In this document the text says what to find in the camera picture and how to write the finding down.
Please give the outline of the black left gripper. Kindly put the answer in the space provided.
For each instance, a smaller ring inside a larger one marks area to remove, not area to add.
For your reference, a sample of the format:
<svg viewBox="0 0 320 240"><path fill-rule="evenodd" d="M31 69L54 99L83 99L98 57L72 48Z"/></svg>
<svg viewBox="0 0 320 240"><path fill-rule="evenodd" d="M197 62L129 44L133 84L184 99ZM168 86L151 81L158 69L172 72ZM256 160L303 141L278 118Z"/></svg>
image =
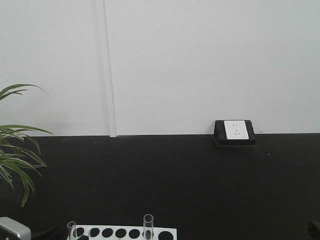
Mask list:
<svg viewBox="0 0 320 240"><path fill-rule="evenodd" d="M60 240L61 238L62 233L59 226L31 233L32 240Z"/></svg>

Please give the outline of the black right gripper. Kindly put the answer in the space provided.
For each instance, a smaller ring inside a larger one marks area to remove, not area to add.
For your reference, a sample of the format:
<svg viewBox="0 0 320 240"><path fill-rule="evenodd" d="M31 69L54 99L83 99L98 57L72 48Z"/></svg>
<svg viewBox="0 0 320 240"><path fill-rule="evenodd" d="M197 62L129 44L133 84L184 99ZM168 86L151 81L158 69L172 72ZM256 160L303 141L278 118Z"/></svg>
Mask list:
<svg viewBox="0 0 320 240"><path fill-rule="evenodd" d="M312 238L320 238L320 222L311 221L309 223L309 235Z"/></svg>

